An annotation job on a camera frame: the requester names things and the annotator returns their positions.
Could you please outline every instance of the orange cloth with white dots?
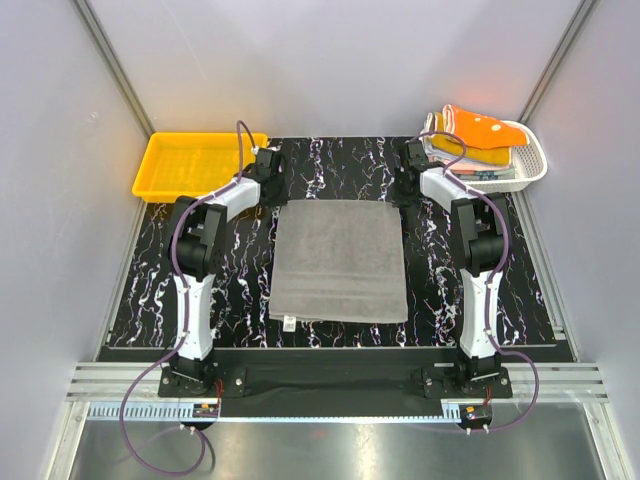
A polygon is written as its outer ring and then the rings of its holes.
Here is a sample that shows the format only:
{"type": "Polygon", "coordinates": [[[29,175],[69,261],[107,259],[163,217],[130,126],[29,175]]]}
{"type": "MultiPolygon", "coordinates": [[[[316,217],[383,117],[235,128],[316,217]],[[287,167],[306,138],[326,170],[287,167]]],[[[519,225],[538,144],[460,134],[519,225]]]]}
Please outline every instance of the orange cloth with white dots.
{"type": "Polygon", "coordinates": [[[442,109],[445,131],[460,137],[469,147],[489,149],[529,144],[522,130],[493,117],[447,104],[442,109]]]}

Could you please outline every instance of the metal floor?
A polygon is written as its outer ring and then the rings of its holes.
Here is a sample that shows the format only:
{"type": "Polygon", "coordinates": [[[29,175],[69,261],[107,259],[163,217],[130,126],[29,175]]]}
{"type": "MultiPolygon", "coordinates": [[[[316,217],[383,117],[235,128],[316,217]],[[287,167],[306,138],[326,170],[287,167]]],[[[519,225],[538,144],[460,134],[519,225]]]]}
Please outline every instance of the metal floor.
{"type": "MultiPolygon", "coordinates": [[[[496,405],[495,425],[519,414],[496,405]]],[[[167,422],[127,424],[143,445],[167,422]]],[[[603,479],[585,412],[578,404],[541,404],[523,425],[467,437],[454,425],[218,423],[206,430],[215,450],[193,479],[603,479]]],[[[153,465],[188,468],[200,444],[173,432],[141,450],[153,465]]],[[[155,479],[126,450],[117,422],[87,421],[72,479],[155,479]]]]}

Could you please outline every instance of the white tag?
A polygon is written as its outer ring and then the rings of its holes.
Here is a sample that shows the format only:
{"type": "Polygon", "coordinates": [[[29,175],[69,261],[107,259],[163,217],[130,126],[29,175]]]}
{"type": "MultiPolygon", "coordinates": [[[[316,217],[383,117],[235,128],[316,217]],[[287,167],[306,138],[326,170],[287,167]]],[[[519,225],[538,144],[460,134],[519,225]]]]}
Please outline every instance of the white tag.
{"type": "Polygon", "coordinates": [[[283,332],[295,332],[296,331],[296,317],[291,315],[285,315],[283,318],[284,326],[282,327],[283,332]]]}

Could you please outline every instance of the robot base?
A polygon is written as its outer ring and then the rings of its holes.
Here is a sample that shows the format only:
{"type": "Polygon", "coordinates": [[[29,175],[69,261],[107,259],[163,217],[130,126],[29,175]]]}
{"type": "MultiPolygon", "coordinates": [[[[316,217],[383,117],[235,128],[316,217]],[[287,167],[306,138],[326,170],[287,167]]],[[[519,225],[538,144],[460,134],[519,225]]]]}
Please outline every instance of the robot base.
{"type": "Polygon", "coordinates": [[[487,398],[487,387],[491,387],[491,398],[512,398],[511,380],[506,368],[501,367],[497,375],[460,384],[455,367],[436,367],[435,364],[422,369],[424,396],[428,399],[487,398]]]}
{"type": "Polygon", "coordinates": [[[174,357],[170,366],[163,367],[158,387],[162,398],[215,397],[215,381],[222,381],[226,398],[244,396],[247,370],[244,367],[217,368],[213,352],[202,361],[174,357]]]}

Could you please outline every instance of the gray towel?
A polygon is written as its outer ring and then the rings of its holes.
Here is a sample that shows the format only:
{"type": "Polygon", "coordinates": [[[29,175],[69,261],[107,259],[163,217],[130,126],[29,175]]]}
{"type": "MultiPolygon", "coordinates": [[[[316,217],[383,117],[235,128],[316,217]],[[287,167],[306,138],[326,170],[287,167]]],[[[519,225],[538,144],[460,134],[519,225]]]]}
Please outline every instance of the gray towel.
{"type": "Polygon", "coordinates": [[[278,220],[269,312],[276,320],[405,322],[399,211],[384,202],[289,202],[278,220]]]}

